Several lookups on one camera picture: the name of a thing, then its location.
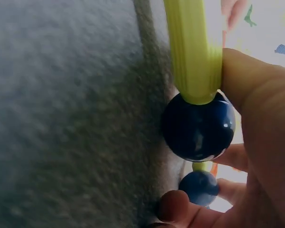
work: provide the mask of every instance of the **blue sphere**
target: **blue sphere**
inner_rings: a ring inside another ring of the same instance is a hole
[[[207,207],[219,193],[215,177],[205,171],[194,171],[186,175],[179,184],[179,190],[184,191],[191,203]]]
[[[205,162],[222,154],[230,145],[235,114],[220,93],[204,105],[189,104],[178,94],[162,115],[161,129],[166,144],[177,156],[191,162]]]

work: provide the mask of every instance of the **plastic toy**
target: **plastic toy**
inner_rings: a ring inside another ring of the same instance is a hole
[[[218,92],[222,69],[220,1],[164,0],[170,37],[174,83],[179,90],[161,121],[166,144],[181,158],[205,162],[230,145],[235,130],[232,105]],[[217,196],[215,177],[206,164],[193,163],[193,172],[179,189],[190,201],[208,206]]]
[[[191,203],[207,207],[218,195],[219,186],[211,173],[194,171],[182,179],[179,190],[187,193]]]
[[[204,105],[189,104],[178,94],[166,107],[161,120],[167,145],[176,155],[191,162],[219,156],[234,135],[235,114],[220,93]]]

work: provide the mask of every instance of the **dark blue ball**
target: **dark blue ball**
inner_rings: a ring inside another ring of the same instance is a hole
[[[166,144],[176,155],[192,162],[209,161],[230,145],[235,114],[220,93],[204,105],[189,104],[178,94],[162,115],[161,129]]]
[[[219,186],[211,173],[194,171],[181,180],[179,190],[188,195],[191,203],[207,207],[218,195]]]

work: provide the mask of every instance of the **fingernail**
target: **fingernail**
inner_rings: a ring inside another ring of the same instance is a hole
[[[158,202],[156,206],[156,215],[160,221],[174,222],[171,221],[171,218],[173,217],[171,210],[167,208],[165,204],[162,204],[160,202]]]

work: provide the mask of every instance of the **finger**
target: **finger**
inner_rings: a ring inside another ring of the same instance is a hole
[[[226,151],[213,162],[228,165],[240,171],[248,172],[248,156],[244,144],[231,144]]]
[[[221,212],[190,203],[187,195],[177,190],[161,198],[157,216],[176,228],[211,228],[221,215]]]
[[[163,222],[185,219],[189,209],[189,197],[184,191],[172,190],[164,194],[158,205],[157,217]]]
[[[250,7],[249,2],[249,0],[238,0],[235,2],[228,18],[229,30],[232,30],[240,19],[244,19],[245,13],[247,13]]]
[[[223,50],[222,75],[221,90],[241,114],[245,106],[257,110],[265,100],[285,90],[285,68],[233,49]]]
[[[241,200],[246,192],[246,184],[234,183],[226,179],[217,180],[220,191],[218,196],[234,205]]]

